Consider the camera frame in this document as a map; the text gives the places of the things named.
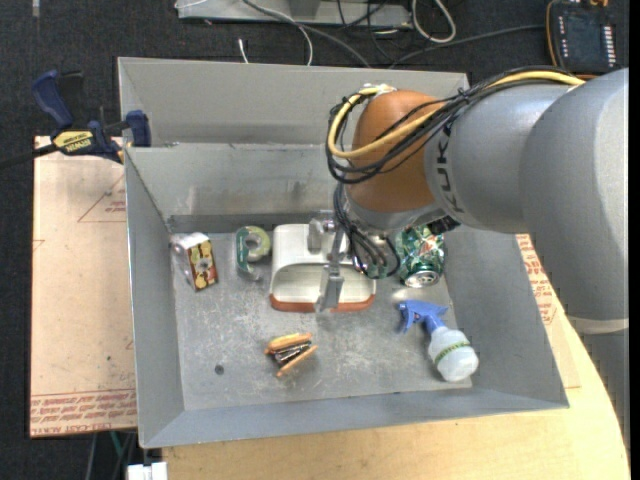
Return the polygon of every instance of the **cardboard sheet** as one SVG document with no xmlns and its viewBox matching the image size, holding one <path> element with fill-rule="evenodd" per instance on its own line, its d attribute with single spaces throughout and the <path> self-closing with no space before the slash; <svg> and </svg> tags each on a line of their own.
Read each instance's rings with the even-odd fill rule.
<svg viewBox="0 0 640 480">
<path fill-rule="evenodd" d="M 32 437 L 136 426 L 123 167 L 35 161 Z"/>
</svg>

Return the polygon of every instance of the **gray floor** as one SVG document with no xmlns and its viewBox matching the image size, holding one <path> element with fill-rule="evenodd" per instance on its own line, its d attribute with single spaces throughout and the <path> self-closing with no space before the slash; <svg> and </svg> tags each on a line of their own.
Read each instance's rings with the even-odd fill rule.
<svg viewBox="0 0 640 480">
<path fill-rule="evenodd" d="M 551 0 L 447 0 L 461 39 L 523 25 L 542 25 Z M 617 24 L 619 62 L 629 65 L 629 1 L 609 0 Z M 107 122 L 119 117 L 115 63 L 118 56 L 241 60 L 237 39 L 248 43 L 253 62 L 302 64 L 305 42 L 286 24 L 180 22 L 174 0 L 0 0 L 0 158 L 24 153 L 52 122 L 35 105 L 30 84 L 52 68 L 85 73 L 87 106 L 104 107 Z M 372 66 L 389 61 L 366 33 L 336 32 Z M 403 39 L 410 45 L 411 38 Z M 380 41 L 391 56 L 404 50 Z M 314 37 L 316 65 L 355 66 L 357 61 L 326 39 Z M 505 69 L 548 64 L 542 30 L 468 42 L 410 61 L 413 69 L 468 73 L 478 81 Z M 30 255 L 33 169 L 29 163 L 0 172 L 0 461 L 2 478 L 82 478 L 92 436 L 32 441 L 27 434 L 30 334 Z M 118 436 L 122 441 L 127 436 Z M 93 478 L 109 478 L 116 462 L 111 436 L 97 439 Z"/>
</svg>

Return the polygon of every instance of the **gray bin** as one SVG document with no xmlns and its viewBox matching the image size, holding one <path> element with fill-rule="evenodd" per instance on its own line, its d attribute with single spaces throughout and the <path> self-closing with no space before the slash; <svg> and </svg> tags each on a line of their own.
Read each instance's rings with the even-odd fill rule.
<svg viewBox="0 0 640 480">
<path fill-rule="evenodd" d="M 515 237 L 461 227 L 440 283 L 377 283 L 350 314 L 270 307 L 265 281 L 235 271 L 233 231 L 271 231 L 331 209 L 328 111 L 364 83 L 445 97 L 464 75 L 348 68 L 119 60 L 123 115 L 150 117 L 151 148 L 128 148 L 127 219 L 140 443 L 153 448 L 566 407 Z M 207 233 L 219 283 L 195 292 L 174 269 L 172 235 Z M 445 319 L 480 358 L 444 382 L 419 326 L 399 332 L 405 298 L 450 305 Z M 310 331 L 316 354 L 276 378 L 273 337 Z"/>
</svg>

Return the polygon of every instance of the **spray bottle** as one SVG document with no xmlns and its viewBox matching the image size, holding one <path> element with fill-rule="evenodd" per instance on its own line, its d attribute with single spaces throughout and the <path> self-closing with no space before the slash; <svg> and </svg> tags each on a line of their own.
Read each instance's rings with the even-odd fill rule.
<svg viewBox="0 0 640 480">
<path fill-rule="evenodd" d="M 472 375 L 478 368 L 478 356 L 462 331 L 449 329 L 440 319 L 447 311 L 422 300 L 406 300 L 398 304 L 405 320 L 406 333 L 414 323 L 424 323 L 431 342 L 427 354 L 447 382 L 458 382 Z"/>
</svg>

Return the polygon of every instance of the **soda can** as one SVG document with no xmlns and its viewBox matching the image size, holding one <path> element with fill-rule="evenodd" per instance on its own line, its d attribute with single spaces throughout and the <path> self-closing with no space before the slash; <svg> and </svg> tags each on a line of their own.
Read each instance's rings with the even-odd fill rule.
<svg viewBox="0 0 640 480">
<path fill-rule="evenodd" d="M 400 258 L 398 276 L 409 288 L 436 284 L 444 271 L 444 239 L 431 233 L 427 225 L 404 229 L 395 240 Z"/>
</svg>

